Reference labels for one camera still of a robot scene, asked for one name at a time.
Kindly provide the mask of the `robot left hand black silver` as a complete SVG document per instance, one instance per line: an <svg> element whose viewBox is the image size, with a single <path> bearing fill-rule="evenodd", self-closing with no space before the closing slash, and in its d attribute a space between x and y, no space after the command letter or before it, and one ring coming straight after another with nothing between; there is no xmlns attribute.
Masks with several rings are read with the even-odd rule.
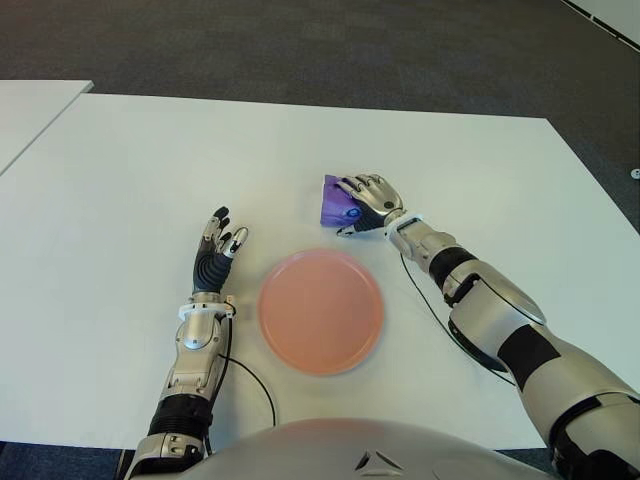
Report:
<svg viewBox="0 0 640 480"><path fill-rule="evenodd" d="M208 220L196 253L192 284L193 293L219 294L230 274L233 259L246 243L247 227L226 231L230 223L229 209L218 208Z"/></svg>

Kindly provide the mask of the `robot right hand black silver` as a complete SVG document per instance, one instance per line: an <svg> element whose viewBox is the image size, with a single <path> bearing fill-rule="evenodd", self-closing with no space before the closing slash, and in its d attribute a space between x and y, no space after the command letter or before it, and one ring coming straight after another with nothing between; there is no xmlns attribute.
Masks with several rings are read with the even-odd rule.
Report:
<svg viewBox="0 0 640 480"><path fill-rule="evenodd" d="M342 227L336 232L338 236L349 237L382 229L406 212L401 196L379 175L343 177L337 186L361 211L359 219L353 225Z"/></svg>

